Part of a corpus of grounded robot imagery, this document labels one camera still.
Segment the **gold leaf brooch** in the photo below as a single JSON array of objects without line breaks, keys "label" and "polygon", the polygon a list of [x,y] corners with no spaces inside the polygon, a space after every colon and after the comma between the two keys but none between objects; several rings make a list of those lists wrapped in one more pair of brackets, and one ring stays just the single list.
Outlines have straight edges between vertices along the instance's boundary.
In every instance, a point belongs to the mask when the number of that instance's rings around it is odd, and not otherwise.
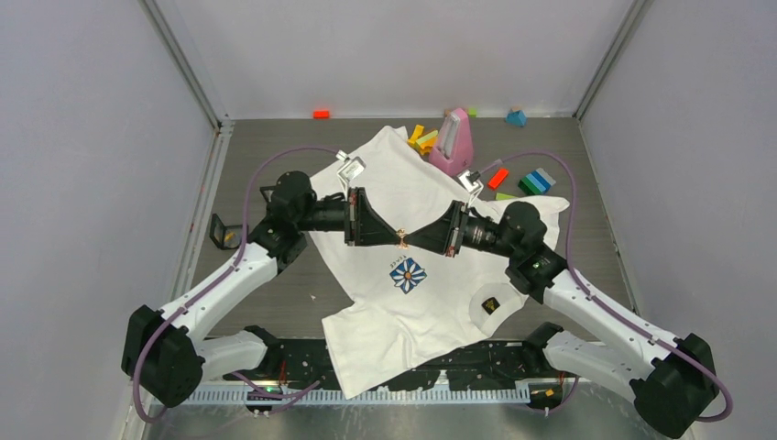
[{"label": "gold leaf brooch", "polygon": [[398,238],[396,247],[401,249],[407,249],[409,245],[406,243],[406,236],[407,236],[406,231],[403,228],[401,228],[396,231],[396,234]]}]

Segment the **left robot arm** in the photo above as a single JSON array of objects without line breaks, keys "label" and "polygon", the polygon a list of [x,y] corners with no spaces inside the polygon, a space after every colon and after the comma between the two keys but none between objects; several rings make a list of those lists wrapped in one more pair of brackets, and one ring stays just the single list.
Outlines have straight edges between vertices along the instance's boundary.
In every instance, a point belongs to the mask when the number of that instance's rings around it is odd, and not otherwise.
[{"label": "left robot arm", "polygon": [[185,402],[200,383],[234,371],[273,378],[281,365],[255,327],[229,337],[207,336],[249,293],[272,281],[307,247],[306,232],[341,234],[348,246],[397,245],[399,233],[371,207],[363,188],[317,197],[302,171],[261,188],[266,214],[237,252],[177,300],[129,317],[121,369],[167,408]]}]

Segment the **white t-shirt with daisy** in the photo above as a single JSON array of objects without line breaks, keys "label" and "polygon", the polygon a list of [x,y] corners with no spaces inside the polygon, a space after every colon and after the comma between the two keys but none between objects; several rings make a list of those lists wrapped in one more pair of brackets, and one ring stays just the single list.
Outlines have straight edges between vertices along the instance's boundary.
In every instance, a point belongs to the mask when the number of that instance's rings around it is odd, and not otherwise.
[{"label": "white t-shirt with daisy", "polygon": [[[354,184],[392,229],[413,232],[468,194],[423,161],[407,138],[405,128],[381,128],[355,152],[366,167]],[[335,232],[311,238],[352,302],[322,320],[349,399],[491,337],[527,302],[510,284],[501,256],[470,248],[447,258],[417,247],[349,247]]]}]

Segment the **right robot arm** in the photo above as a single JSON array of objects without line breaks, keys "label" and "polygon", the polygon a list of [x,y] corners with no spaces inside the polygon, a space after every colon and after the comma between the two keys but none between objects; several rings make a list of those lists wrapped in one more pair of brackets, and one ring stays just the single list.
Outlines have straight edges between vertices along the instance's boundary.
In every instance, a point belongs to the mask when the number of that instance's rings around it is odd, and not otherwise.
[{"label": "right robot arm", "polygon": [[507,258],[505,273],[514,288],[601,342],[590,344],[559,325],[543,324],[522,353],[531,374],[557,369],[591,380],[632,402],[649,426],[670,438],[704,421],[704,411],[721,392],[709,344],[695,334],[664,330],[609,298],[544,243],[546,231],[530,203],[509,204],[495,222],[454,202],[404,241],[446,257],[472,248]]}]

